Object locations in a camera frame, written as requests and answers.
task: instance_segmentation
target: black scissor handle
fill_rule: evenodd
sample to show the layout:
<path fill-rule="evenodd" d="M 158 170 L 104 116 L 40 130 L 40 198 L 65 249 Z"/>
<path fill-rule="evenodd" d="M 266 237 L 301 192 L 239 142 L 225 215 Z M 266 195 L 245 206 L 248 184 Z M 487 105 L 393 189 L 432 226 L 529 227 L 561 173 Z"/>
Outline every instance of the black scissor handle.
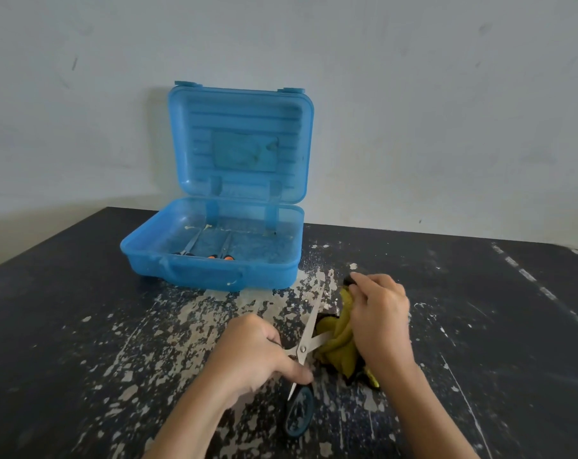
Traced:
<path fill-rule="evenodd" d="M 283 430 L 290 438 L 303 435 L 315 413 L 315 394 L 312 385 L 297 385 L 286 402 Z"/>

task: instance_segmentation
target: person's right hand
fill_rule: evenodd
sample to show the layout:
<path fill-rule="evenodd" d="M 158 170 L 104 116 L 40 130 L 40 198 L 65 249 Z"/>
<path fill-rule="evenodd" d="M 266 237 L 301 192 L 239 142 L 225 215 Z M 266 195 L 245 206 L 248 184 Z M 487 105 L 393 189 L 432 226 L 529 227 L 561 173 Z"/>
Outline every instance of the person's right hand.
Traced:
<path fill-rule="evenodd" d="M 408 332 L 410 301 L 404 287 L 385 274 L 351 272 L 351 326 L 359 354 L 378 378 L 389 369 L 415 366 Z"/>

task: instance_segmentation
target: tabletop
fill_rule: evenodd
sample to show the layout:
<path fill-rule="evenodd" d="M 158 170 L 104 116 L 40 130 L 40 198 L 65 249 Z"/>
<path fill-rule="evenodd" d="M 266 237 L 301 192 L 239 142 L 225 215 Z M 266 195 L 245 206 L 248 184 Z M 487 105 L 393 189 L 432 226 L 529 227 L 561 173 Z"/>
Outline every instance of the tabletop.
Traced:
<path fill-rule="evenodd" d="M 312 301 L 336 312 L 342 278 L 368 270 L 406 288 L 415 359 L 481 457 L 578 458 L 578 251 L 306 224 L 290 288 L 201 291 L 130 269 L 119 243 L 153 214 L 106 208 L 0 265 L 0 456 L 141 456 L 232 317 L 293 346 Z M 300 440 L 277 428 L 274 378 L 207 457 L 406 455 L 384 393 L 323 367 L 313 388 Z"/>

